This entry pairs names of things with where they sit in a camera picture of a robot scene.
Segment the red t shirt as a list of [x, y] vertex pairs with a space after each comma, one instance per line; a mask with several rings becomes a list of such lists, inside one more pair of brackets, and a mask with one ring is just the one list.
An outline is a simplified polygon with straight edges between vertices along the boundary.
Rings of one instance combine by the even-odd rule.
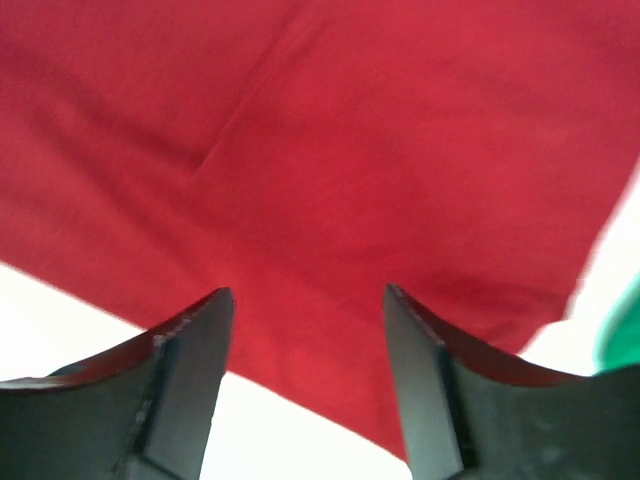
[[5, 1], [1, 258], [404, 453], [390, 283], [508, 351], [639, 155], [635, 1]]

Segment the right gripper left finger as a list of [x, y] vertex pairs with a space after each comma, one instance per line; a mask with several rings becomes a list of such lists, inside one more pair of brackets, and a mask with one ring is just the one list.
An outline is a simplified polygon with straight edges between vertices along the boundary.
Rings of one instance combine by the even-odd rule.
[[233, 315], [221, 288], [46, 377], [2, 382], [2, 478], [199, 478]]

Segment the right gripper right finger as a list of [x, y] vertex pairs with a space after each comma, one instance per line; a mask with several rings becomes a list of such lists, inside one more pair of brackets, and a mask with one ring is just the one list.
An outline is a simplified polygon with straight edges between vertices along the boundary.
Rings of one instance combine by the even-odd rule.
[[416, 479], [635, 479], [639, 369], [583, 377], [532, 364], [437, 317], [398, 286], [384, 326]]

